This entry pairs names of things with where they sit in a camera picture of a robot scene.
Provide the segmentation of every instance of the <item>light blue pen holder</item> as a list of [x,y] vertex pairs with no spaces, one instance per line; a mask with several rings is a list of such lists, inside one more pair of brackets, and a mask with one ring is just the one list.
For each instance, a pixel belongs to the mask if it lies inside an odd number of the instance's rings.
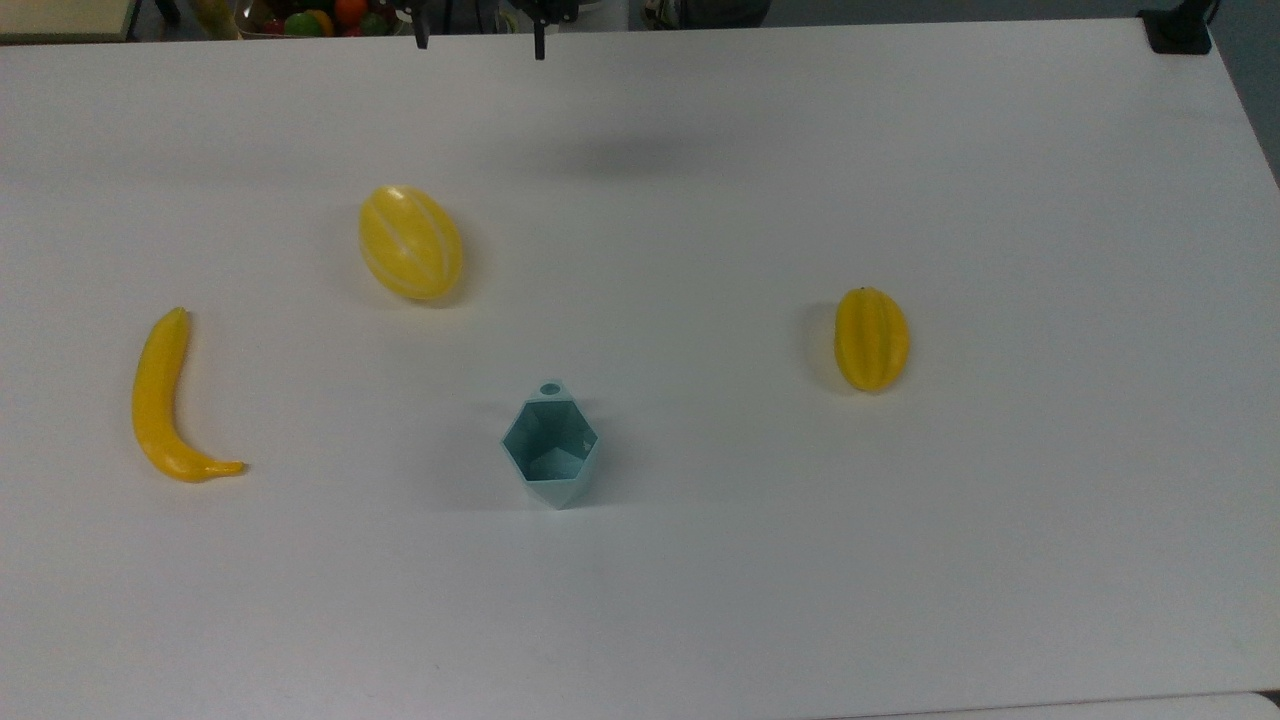
[[562,510],[590,487],[600,443],[564,383],[547,380],[525,401],[502,446],[525,487]]

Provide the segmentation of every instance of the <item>black stand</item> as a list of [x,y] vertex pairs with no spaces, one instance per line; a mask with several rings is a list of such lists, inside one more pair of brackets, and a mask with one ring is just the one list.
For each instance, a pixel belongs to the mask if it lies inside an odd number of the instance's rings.
[[1204,13],[1212,4],[1213,0],[1183,0],[1172,10],[1138,10],[1151,49],[1161,55],[1208,55],[1213,41]]

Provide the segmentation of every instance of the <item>yellow melon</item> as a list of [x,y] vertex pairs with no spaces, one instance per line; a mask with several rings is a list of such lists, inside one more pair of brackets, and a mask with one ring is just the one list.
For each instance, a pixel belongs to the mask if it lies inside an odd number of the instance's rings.
[[379,187],[360,208],[360,254],[378,282],[434,300],[462,274],[458,228],[431,196],[407,184]]

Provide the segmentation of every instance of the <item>fruit basket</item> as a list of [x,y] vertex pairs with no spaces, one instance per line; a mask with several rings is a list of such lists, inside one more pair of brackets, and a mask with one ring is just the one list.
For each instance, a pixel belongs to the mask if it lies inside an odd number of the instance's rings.
[[413,33],[387,0],[236,0],[236,27],[250,40]]

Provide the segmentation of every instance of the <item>hexagonal cup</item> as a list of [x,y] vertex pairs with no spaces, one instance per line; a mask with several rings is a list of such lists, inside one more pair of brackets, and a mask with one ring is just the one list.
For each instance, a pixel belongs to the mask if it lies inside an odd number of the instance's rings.
[[502,438],[530,492],[561,510],[586,493],[599,438],[559,380],[547,380]]

